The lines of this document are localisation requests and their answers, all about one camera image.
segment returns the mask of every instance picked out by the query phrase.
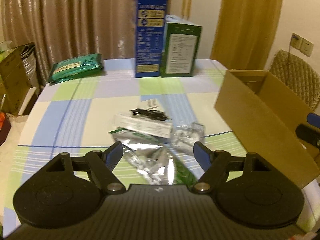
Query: ribbed black surface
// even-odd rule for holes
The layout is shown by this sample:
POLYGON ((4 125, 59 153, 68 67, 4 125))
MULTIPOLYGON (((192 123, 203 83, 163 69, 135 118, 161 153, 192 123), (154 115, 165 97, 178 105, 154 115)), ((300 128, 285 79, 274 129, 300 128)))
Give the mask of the ribbed black surface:
POLYGON ((23 225, 7 239, 218 239, 285 240, 303 233, 297 226, 261 230, 225 217, 209 196, 195 195, 186 186, 132 185, 122 195, 105 199, 89 219, 62 229, 23 225))

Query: gold curtain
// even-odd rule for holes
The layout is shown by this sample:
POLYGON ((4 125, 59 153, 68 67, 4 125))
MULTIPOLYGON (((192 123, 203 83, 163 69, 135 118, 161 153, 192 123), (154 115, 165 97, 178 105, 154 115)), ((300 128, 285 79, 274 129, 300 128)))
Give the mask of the gold curtain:
POLYGON ((282 0, 222 0, 211 59, 228 69, 262 70, 281 5, 282 0))
POLYGON ((131 0, 2 0, 5 40, 34 41, 42 83, 52 64, 101 53, 103 59, 133 57, 131 0))

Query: plaid tablecloth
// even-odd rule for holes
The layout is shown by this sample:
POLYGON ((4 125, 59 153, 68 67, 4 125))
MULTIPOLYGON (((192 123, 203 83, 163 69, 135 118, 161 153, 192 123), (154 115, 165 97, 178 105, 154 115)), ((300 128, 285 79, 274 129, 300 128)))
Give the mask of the plaid tablecloth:
MULTIPOLYGON (((109 134, 116 128, 113 116, 136 108, 140 101, 158 99, 174 126, 204 124, 205 141, 210 149, 220 148, 232 155, 245 156, 245 149, 214 109, 226 71, 219 62, 199 59, 195 76, 185 78, 136 79, 133 59, 105 60, 104 70, 103 75, 47 85, 39 96, 21 134, 9 174, 4 236, 20 224, 12 198, 21 184, 60 152, 81 156, 92 149, 108 148, 114 142, 109 134)), ((203 174, 193 157, 178 157, 197 178, 203 174)), ((87 178, 85 173, 76 174, 87 178)), ((114 174, 127 187, 130 183, 145 183, 123 159, 114 174)), ((316 217, 308 201, 304 212, 301 221, 314 224, 316 217)))

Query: white logo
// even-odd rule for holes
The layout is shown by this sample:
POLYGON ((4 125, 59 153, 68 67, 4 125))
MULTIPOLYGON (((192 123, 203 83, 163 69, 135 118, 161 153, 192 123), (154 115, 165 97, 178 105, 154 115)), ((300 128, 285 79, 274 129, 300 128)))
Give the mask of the white logo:
POLYGON ((156 192, 162 192, 162 191, 163 191, 163 188, 161 188, 161 187, 155 188, 155 191, 156 191, 156 192))

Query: green wet wipes package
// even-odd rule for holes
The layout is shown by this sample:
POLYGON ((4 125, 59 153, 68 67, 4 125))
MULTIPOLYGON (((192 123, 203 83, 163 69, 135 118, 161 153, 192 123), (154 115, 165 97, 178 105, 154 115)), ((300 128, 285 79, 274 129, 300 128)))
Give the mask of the green wet wipes package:
POLYGON ((110 132, 124 147, 124 158, 153 185, 196 183, 196 177, 168 149, 151 135, 126 129, 110 132))
POLYGON ((99 53, 74 57, 53 64, 49 82, 60 83, 71 79, 83 78, 100 72, 102 69, 103 63, 99 53))

